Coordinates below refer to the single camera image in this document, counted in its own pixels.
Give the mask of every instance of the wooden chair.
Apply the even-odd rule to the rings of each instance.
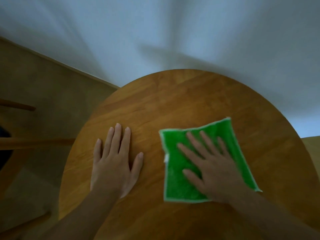
[[[0,99],[0,106],[6,106],[17,109],[35,111],[35,107],[15,103],[12,101]],[[55,139],[39,139],[33,138],[32,135],[13,125],[11,121],[0,116],[0,125],[11,134],[11,137],[0,137],[0,150],[13,150],[9,160],[0,170],[0,199],[4,197],[7,188],[11,185],[16,175],[20,172],[28,157],[34,148],[49,147],[49,146],[70,146],[74,142],[74,138],[55,138]],[[11,239],[14,236],[31,229],[46,220],[51,216],[51,212],[34,218],[28,222],[22,223],[9,230],[0,233],[0,240]]]

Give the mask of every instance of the chair leg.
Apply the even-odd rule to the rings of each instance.
[[[26,230],[29,230],[29,229],[45,222],[50,217],[51,217],[51,212],[47,212],[47,213],[43,214],[42,216],[39,216],[39,217],[34,218],[30,221],[27,221],[27,222],[22,223],[18,226],[15,226],[9,230],[6,230],[6,231],[0,233],[0,240],[13,238],[14,236],[18,235],[19,233],[26,231]]]
[[[74,141],[74,138],[26,139],[15,137],[0,137],[0,150],[15,150],[49,146],[70,146],[74,143]]]
[[[36,108],[33,106],[20,104],[20,103],[12,102],[12,101],[1,99],[1,98],[0,98],[0,105],[5,107],[10,107],[10,108],[29,110],[29,111],[36,110]]]

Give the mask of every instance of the green cloth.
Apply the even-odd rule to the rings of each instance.
[[[205,195],[191,185],[182,173],[182,170],[187,168],[201,177],[200,170],[177,148],[177,144],[180,142],[197,153],[186,137],[188,131],[192,132],[194,137],[204,145],[205,143],[199,134],[200,131],[204,131],[213,140],[215,145],[217,145],[217,137],[221,137],[226,143],[228,151],[241,172],[245,183],[251,189],[261,191],[242,154],[231,125],[231,118],[228,117],[198,128],[162,129],[159,131],[162,147],[165,152],[164,201],[189,203],[210,201]]]

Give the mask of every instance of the baseboard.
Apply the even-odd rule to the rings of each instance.
[[[76,73],[81,74],[81,75],[83,75],[83,76],[89,77],[89,78],[94,79],[94,80],[96,80],[96,81],[99,81],[99,82],[101,82],[101,83],[107,84],[107,85],[109,85],[110,87],[113,87],[113,88],[115,88],[115,89],[119,89],[119,88],[120,88],[120,87],[118,87],[118,86],[116,86],[116,85],[114,85],[114,84],[112,84],[112,83],[110,83],[110,82],[107,82],[107,81],[105,81],[105,80],[102,80],[102,79],[100,79],[100,78],[98,78],[98,77],[96,77],[96,76],[90,75],[90,74],[88,74],[88,73],[86,73],[86,72],[80,71],[80,70],[78,70],[78,69],[76,69],[76,68],[73,68],[73,67],[71,67],[71,66],[68,66],[68,65],[66,65],[66,64],[63,64],[62,62],[59,62],[59,61],[57,61],[57,60],[55,60],[55,59],[52,59],[52,58],[50,58],[50,57],[48,57],[48,56],[45,56],[45,55],[43,55],[43,54],[40,54],[40,53],[38,53],[38,52],[36,52],[36,51],[34,51],[34,50],[32,50],[32,49],[29,49],[29,48],[26,48],[26,47],[24,47],[24,46],[22,46],[22,45],[16,44],[16,43],[12,42],[11,40],[8,40],[8,39],[6,39],[6,38],[4,38],[4,37],[0,37],[0,40],[6,41],[6,42],[8,42],[8,43],[10,43],[10,44],[13,44],[14,46],[17,46],[17,47],[19,47],[19,48],[21,48],[21,49],[23,49],[23,50],[25,50],[25,51],[28,51],[28,52],[36,55],[36,56],[39,56],[39,57],[41,57],[41,58],[43,58],[43,59],[46,59],[46,60],[48,60],[48,61],[51,61],[51,62],[53,62],[53,63],[55,63],[55,64],[57,64],[57,65],[60,65],[60,66],[62,66],[62,67],[65,67],[65,68],[67,68],[67,69],[69,69],[69,70],[71,70],[71,71],[73,71],[73,72],[76,72]]]

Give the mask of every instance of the round wooden table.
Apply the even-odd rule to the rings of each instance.
[[[198,127],[227,116],[264,197],[320,230],[318,176],[286,118],[249,87],[216,73],[190,69],[139,78],[95,110],[67,159],[59,217],[89,193],[94,144],[97,138],[104,140],[110,126],[118,122],[132,130],[130,161],[142,151],[144,166],[137,184],[118,201],[96,238],[256,239],[255,227],[230,206],[163,201],[164,152],[158,131]]]

